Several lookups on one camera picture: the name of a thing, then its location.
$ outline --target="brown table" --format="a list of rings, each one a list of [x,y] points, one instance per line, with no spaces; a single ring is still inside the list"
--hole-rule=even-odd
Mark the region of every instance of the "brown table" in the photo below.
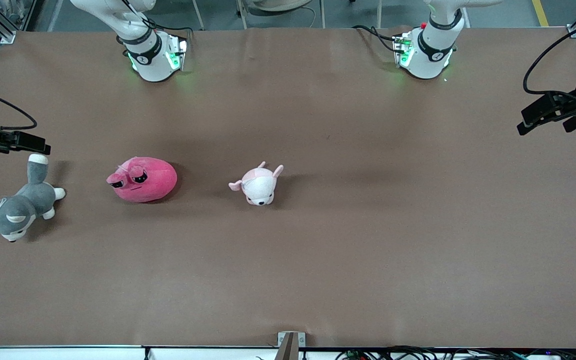
[[[18,34],[0,96],[68,196],[0,237],[0,345],[576,347],[576,132],[515,129],[564,33],[467,29],[418,80],[357,30],[197,32],[194,71],[162,83],[112,32]],[[531,80],[575,83],[576,40]],[[134,156],[182,186],[123,202],[105,178]],[[0,197],[27,157],[0,154]],[[285,171],[253,207],[227,184],[263,160]]]

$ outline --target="small white plush toy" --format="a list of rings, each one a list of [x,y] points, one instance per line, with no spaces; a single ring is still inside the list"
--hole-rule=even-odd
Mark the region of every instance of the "small white plush toy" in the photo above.
[[[248,171],[241,180],[228,184],[231,191],[242,191],[250,205],[257,205],[258,207],[269,205],[275,198],[277,177],[284,171],[284,166],[277,166],[274,172],[264,168],[264,166],[266,166],[265,161]]]

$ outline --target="plush toy ear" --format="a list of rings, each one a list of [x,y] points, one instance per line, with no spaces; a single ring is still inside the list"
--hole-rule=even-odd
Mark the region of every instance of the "plush toy ear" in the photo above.
[[[272,173],[272,177],[273,178],[279,177],[279,174],[281,174],[282,171],[284,171],[284,166],[283,165],[277,166],[277,169],[275,169],[274,173]]]
[[[131,166],[128,169],[128,175],[130,175],[131,178],[139,178],[140,176],[144,175],[145,172],[146,170],[144,170],[144,168],[139,165]]]
[[[239,180],[238,182],[231,182],[228,184],[228,186],[230,187],[231,191],[238,192],[242,189],[242,180]]]
[[[22,221],[24,221],[26,219],[25,216],[10,216],[10,215],[6,215],[6,219],[8,219],[8,221],[10,221],[10,223],[21,223]]]
[[[125,178],[124,176],[115,172],[113,174],[110,174],[110,176],[106,178],[105,182],[109,184],[115,184],[121,182],[121,180],[123,180],[124,178]]]

